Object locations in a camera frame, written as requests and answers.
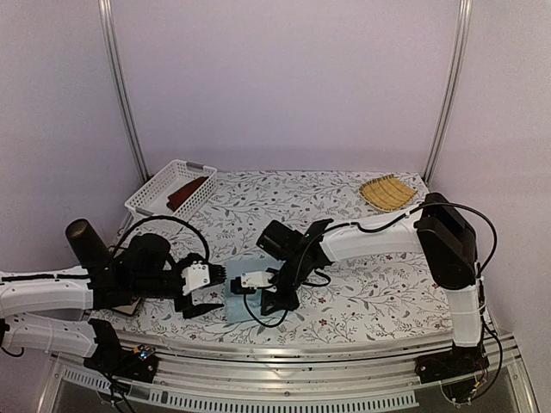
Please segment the dark red towel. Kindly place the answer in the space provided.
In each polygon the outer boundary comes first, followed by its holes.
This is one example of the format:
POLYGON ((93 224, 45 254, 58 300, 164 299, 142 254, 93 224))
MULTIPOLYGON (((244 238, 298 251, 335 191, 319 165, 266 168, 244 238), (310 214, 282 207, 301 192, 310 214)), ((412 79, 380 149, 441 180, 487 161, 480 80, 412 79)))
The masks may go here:
POLYGON ((175 212, 205 181, 205 176, 195 178, 167 197, 166 206, 175 212))

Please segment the white perforated plastic basket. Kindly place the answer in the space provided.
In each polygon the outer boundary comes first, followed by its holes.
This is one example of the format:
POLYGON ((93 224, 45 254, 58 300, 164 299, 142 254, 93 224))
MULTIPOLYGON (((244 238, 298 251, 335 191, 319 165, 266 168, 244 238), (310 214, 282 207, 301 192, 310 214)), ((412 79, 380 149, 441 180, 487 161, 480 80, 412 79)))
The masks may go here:
POLYGON ((183 160, 172 160, 124 203, 138 220, 157 215, 189 219, 211 198, 216 190, 218 170, 215 167, 183 160), (167 206, 167 197, 195 178, 207 180, 175 211, 167 206))

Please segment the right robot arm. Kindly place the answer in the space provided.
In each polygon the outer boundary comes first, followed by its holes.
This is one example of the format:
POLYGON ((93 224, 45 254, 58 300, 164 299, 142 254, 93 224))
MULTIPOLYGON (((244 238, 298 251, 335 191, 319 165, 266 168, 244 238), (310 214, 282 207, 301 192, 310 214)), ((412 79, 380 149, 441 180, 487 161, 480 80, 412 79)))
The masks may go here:
POLYGON ((344 344, 450 331, 445 367, 463 375, 482 335, 474 228, 429 194, 403 211, 292 226, 274 220, 257 246, 263 271, 254 312, 282 344, 344 344))

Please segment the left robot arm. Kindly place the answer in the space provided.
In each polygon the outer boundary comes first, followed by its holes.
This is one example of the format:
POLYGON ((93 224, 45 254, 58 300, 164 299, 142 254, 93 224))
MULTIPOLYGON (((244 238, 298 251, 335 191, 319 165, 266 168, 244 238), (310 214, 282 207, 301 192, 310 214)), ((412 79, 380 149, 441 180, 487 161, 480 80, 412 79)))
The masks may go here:
POLYGON ((109 322, 63 321, 44 317, 44 312, 112 309, 147 298, 171 299, 176 311, 197 317, 214 305, 194 305, 192 293, 225 279, 223 266, 198 254, 175 261, 170 243, 151 233, 134 237, 113 261, 104 259, 50 274, 5 274, 1 278, 1 346, 95 357, 109 373, 121 373, 128 357, 109 322))

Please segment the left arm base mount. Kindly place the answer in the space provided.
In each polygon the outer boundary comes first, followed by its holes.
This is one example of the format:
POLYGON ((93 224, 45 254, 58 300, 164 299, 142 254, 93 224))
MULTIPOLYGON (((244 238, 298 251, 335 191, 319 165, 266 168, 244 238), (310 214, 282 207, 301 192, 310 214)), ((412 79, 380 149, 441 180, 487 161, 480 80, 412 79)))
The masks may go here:
POLYGON ((144 346, 132 350, 121 346, 100 344, 91 357, 84 358, 84 366, 105 377, 130 379, 152 383, 158 370, 159 358, 144 346))

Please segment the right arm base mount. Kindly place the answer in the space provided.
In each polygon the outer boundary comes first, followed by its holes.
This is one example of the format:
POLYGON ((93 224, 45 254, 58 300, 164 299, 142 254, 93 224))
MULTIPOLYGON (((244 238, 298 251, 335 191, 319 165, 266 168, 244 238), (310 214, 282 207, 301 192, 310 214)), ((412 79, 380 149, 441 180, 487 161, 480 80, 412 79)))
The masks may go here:
POLYGON ((475 347, 458 347, 453 343, 449 350, 419 356, 414 371, 420 382, 426 384, 481 372, 488 367, 489 360, 482 343, 475 347))

